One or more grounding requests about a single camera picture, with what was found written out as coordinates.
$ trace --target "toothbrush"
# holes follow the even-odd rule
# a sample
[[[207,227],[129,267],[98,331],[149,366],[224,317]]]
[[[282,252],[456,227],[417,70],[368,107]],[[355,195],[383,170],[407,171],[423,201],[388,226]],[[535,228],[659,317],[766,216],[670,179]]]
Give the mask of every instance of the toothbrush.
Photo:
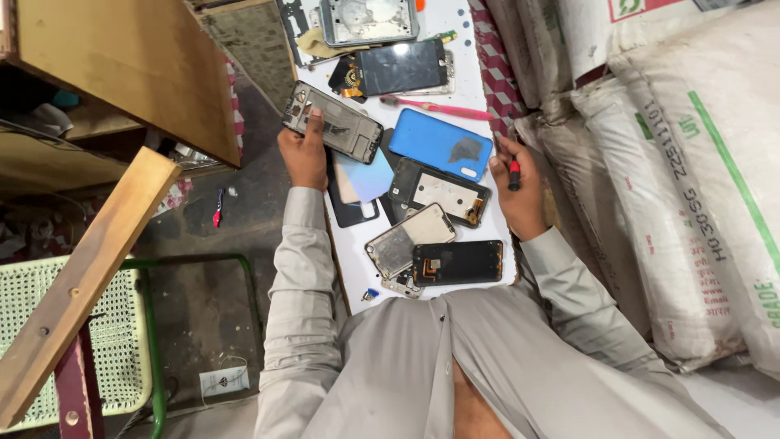
[[[416,107],[422,108],[423,110],[427,110],[431,112],[443,112],[445,114],[458,116],[458,117],[465,117],[467,119],[475,119],[475,120],[495,119],[495,116],[493,116],[492,114],[486,111],[464,109],[461,107],[453,107],[450,105],[439,105],[439,104],[434,104],[433,102],[410,101],[409,99],[401,99],[389,95],[380,96],[379,101],[383,104],[392,105],[394,107],[397,107],[401,104],[414,105]]]

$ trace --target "concrete floor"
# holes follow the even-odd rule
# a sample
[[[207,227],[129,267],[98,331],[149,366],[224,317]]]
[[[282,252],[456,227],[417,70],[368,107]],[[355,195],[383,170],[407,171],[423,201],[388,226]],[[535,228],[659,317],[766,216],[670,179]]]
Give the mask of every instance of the concrete floor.
[[[274,280],[274,250],[282,239],[282,215],[289,175],[276,144],[282,129],[279,115],[246,78],[236,78],[244,116],[243,168],[199,177],[177,209],[153,218],[136,244],[137,257],[238,252],[249,258],[257,282],[261,318],[268,315],[268,289]],[[220,227],[211,217],[218,189],[225,189]],[[236,196],[230,196],[232,187]],[[199,373],[220,369],[233,355],[249,363],[250,389],[207,398],[213,404],[257,393],[263,352],[257,352],[246,296],[237,262],[211,262],[157,268],[151,271],[161,361],[179,390],[168,410],[202,405]],[[241,366],[226,359],[222,368]],[[167,380],[167,387],[174,381]]]

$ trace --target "right hand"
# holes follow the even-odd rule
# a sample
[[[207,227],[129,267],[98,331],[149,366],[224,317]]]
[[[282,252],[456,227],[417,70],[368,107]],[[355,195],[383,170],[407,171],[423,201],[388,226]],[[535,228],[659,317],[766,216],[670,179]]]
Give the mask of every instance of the right hand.
[[[328,189],[326,151],[322,144],[324,122],[322,110],[311,109],[305,137],[287,128],[276,137],[293,187],[312,187],[322,192]]]
[[[510,191],[509,164],[520,164],[520,189]],[[498,152],[490,158],[490,171],[498,185],[498,204],[509,229],[521,240],[530,241],[547,231],[542,216],[541,178],[528,149],[506,137],[498,138]]]

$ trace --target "grey kurta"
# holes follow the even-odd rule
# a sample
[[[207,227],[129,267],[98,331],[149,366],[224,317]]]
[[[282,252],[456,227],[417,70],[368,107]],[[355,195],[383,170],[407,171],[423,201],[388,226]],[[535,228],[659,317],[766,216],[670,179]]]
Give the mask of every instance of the grey kurta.
[[[257,438],[451,438],[453,356],[513,437],[731,437],[554,227],[521,244],[550,318],[524,281],[388,299],[340,334],[320,192],[290,190],[282,236]]]

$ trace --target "light blue phone back cover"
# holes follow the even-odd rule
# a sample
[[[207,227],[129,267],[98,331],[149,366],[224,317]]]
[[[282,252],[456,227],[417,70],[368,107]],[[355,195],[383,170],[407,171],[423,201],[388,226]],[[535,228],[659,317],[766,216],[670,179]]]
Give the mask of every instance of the light blue phone back cover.
[[[479,182],[493,141],[412,109],[404,109],[390,151],[452,175]]]

